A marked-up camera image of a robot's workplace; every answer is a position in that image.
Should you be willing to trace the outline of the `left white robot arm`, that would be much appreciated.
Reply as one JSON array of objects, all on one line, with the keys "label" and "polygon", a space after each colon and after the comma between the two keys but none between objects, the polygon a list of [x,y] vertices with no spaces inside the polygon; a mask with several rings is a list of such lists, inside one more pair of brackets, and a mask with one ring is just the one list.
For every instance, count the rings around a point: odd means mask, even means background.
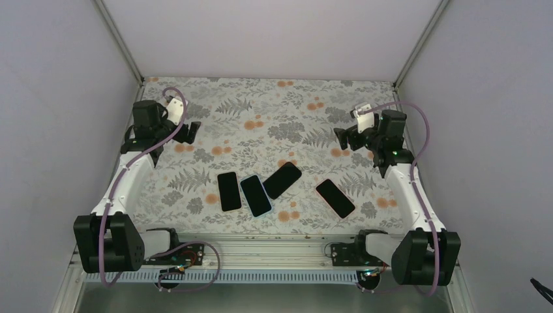
[{"label": "left white robot arm", "polygon": [[140,194],[170,140],[193,143],[201,123],[183,124],[187,100],[170,97],[166,105],[155,100],[135,102],[133,124],[120,149],[117,171],[100,202],[73,225],[83,270],[86,273],[137,271],[156,255],[166,264],[181,257],[174,231],[158,228],[139,231],[133,214]]}]

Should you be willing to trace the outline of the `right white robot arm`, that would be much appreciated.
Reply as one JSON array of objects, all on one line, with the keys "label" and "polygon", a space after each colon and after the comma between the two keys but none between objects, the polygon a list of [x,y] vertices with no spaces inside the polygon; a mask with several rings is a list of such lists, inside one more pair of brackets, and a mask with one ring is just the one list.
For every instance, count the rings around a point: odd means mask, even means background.
[{"label": "right white robot arm", "polygon": [[451,281],[461,247],[460,236],[448,231],[434,212],[423,189],[417,157],[405,149],[407,116],[397,110],[354,109],[356,125],[335,128],[342,148],[367,148],[393,192],[405,227],[397,239],[380,230],[361,230],[353,242],[353,257],[360,265],[378,259],[391,267],[399,285],[428,286],[429,294]]}]

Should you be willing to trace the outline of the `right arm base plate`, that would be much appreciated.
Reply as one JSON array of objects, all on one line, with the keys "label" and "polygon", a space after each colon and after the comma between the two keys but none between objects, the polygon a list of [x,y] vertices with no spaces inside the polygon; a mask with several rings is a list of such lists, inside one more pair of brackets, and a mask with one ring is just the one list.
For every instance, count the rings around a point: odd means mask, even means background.
[{"label": "right arm base plate", "polygon": [[331,259],[334,267],[378,267],[387,265],[377,257],[370,255],[364,247],[355,243],[327,243],[323,248],[323,253]]}]

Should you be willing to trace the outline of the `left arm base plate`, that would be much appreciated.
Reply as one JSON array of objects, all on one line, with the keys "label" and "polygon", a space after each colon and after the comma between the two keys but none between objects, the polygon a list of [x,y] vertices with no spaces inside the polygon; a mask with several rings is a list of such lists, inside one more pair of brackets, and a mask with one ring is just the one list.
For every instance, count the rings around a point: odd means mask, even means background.
[{"label": "left arm base plate", "polygon": [[144,265],[159,265],[168,267],[202,265],[205,245],[201,243],[186,244],[176,252],[167,256],[149,258],[143,261]]}]

